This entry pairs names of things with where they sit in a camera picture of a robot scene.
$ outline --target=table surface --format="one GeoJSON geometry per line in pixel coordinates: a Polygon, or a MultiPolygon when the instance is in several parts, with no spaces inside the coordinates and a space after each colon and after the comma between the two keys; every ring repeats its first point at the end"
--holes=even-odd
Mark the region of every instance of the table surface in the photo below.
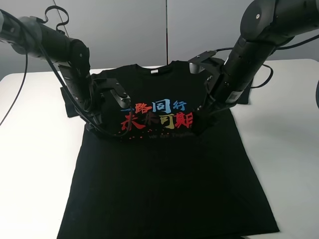
{"type": "MultiPolygon", "coordinates": [[[[317,239],[319,63],[267,64],[275,71],[271,82],[251,91],[250,105],[237,105],[232,112],[282,232],[250,238],[317,239]]],[[[261,68],[254,85],[268,75],[269,69],[261,68]]],[[[12,74],[0,81],[0,119],[22,77],[12,74]]],[[[84,130],[79,117],[67,118],[59,88],[52,72],[28,73],[0,127],[0,238],[57,236],[84,130]]]]}

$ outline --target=red chinese characters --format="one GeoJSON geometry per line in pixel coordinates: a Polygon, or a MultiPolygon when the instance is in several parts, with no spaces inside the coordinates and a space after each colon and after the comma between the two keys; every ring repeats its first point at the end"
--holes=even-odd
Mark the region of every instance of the red chinese characters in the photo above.
{"type": "Polygon", "coordinates": [[[175,127],[179,128],[181,125],[186,126],[187,128],[189,128],[191,126],[191,124],[193,123],[193,113],[189,113],[187,115],[185,115],[182,112],[179,112],[175,115],[176,117],[176,124],[175,127]]]}
{"type": "Polygon", "coordinates": [[[138,103],[138,104],[135,104],[135,113],[139,113],[139,112],[142,112],[142,114],[145,114],[147,113],[149,110],[152,109],[152,106],[147,106],[147,104],[145,103],[138,103]]]}
{"type": "MultiPolygon", "coordinates": [[[[128,116],[125,116],[126,121],[124,121],[124,122],[121,123],[121,125],[122,125],[122,130],[127,130],[128,126],[129,126],[130,116],[131,116],[131,113],[130,113],[128,116]]],[[[138,128],[138,129],[142,129],[142,128],[146,127],[145,125],[136,123],[135,120],[137,120],[137,119],[138,119],[138,118],[135,117],[135,115],[133,115],[132,125],[134,125],[134,126],[135,126],[136,128],[138,128]]]]}

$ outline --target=yellow chinese character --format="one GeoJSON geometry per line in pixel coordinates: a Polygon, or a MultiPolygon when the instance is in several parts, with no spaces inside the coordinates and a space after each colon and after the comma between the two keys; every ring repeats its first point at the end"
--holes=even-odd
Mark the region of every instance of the yellow chinese character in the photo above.
{"type": "Polygon", "coordinates": [[[165,126],[165,128],[174,129],[174,122],[173,122],[173,116],[174,114],[166,115],[166,116],[159,116],[161,124],[164,124],[166,121],[169,120],[169,125],[165,126]]]}

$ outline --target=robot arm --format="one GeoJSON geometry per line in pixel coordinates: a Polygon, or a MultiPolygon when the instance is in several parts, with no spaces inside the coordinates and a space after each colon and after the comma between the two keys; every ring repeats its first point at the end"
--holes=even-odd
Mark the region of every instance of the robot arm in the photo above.
{"type": "Polygon", "coordinates": [[[236,105],[266,59],[296,35],[319,28],[319,0],[255,0],[241,21],[241,36],[228,60],[207,51],[189,61],[190,71],[208,70],[208,100],[201,107],[209,114],[236,105]]]}
{"type": "MultiPolygon", "coordinates": [[[[45,13],[54,8],[67,14],[58,6],[47,8],[45,13]]],[[[131,106],[131,99],[121,84],[116,79],[93,80],[89,72],[89,49],[82,41],[65,36],[63,31],[45,26],[43,23],[48,21],[47,17],[46,21],[37,17],[14,19],[9,13],[0,9],[0,41],[11,44],[19,54],[25,54],[27,51],[28,55],[57,64],[67,87],[67,95],[74,103],[80,117],[87,122],[87,129],[98,129],[103,134],[113,136],[100,127],[103,125],[101,105],[104,101],[103,95],[111,91],[121,107],[131,106]]]]}

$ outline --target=gray wall panel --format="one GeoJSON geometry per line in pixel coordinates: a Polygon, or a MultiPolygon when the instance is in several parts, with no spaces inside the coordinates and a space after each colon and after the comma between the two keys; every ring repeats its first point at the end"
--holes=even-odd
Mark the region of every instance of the gray wall panel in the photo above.
{"type": "MultiPolygon", "coordinates": [[[[37,16],[44,19],[44,11],[48,6],[54,5],[53,0],[8,0],[2,1],[0,8],[14,15],[37,16]]],[[[54,27],[61,22],[56,10],[48,13],[49,27],[54,27]]],[[[17,54],[9,44],[0,42],[0,80],[12,73],[24,71],[25,56],[17,54]]],[[[29,57],[29,72],[50,71],[50,67],[45,61],[29,57]]]]}
{"type": "MultiPolygon", "coordinates": [[[[233,47],[240,35],[241,18],[252,0],[167,0],[168,60],[189,60],[205,50],[233,47]]],[[[290,44],[319,31],[297,36],[290,44]]],[[[221,52],[218,57],[226,59],[221,52]]],[[[319,40],[293,50],[278,51],[270,60],[319,60],[319,40]]]]}
{"type": "Polygon", "coordinates": [[[90,48],[91,68],[166,64],[165,0],[55,0],[70,37],[90,48]]]}

